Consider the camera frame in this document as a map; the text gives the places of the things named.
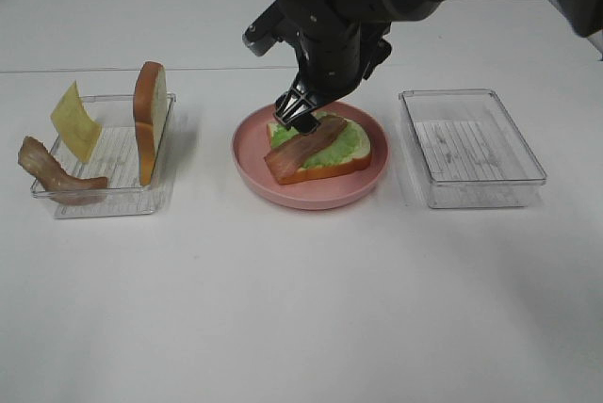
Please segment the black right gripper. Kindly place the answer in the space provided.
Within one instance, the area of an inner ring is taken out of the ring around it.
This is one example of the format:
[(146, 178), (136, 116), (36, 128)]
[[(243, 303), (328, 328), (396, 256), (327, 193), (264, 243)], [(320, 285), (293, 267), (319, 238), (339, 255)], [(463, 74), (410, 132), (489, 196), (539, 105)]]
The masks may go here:
[(391, 23), (372, 17), (371, 0), (276, 0), (285, 19), (283, 40), (295, 50), (298, 73), (275, 103), (285, 128), (311, 135), (320, 126), (312, 114), (353, 92), (391, 53), (383, 39)]

